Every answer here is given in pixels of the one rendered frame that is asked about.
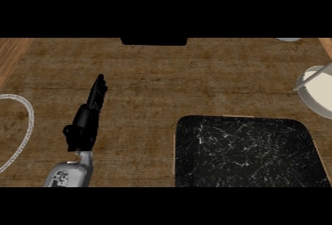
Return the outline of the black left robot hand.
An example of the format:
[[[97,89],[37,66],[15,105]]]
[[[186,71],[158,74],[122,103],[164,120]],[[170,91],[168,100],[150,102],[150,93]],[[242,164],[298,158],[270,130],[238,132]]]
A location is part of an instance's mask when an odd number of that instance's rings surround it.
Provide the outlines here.
[[[74,121],[62,130],[66,137],[68,151],[91,151],[97,137],[99,118],[106,91],[108,86],[103,74],[99,74],[91,86],[87,103],[80,106]]]

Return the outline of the black marbled tray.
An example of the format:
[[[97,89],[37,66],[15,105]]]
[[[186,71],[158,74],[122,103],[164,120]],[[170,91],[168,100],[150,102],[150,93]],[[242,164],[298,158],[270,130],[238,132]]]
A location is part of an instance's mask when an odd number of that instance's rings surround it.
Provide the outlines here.
[[[177,121],[177,187],[329,187],[305,125],[189,115]]]

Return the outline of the grey tiered basket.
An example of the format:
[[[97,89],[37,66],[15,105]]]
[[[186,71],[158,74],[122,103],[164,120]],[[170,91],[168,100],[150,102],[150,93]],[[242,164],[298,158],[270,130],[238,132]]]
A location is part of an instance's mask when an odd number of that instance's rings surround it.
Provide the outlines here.
[[[297,78],[294,91],[313,112],[332,120],[332,62],[305,70]]]

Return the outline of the black appliance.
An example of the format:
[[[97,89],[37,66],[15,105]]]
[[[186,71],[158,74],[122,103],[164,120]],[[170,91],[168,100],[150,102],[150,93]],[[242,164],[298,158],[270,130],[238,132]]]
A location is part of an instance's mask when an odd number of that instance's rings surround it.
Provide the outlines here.
[[[124,45],[184,46],[186,38],[121,38]]]

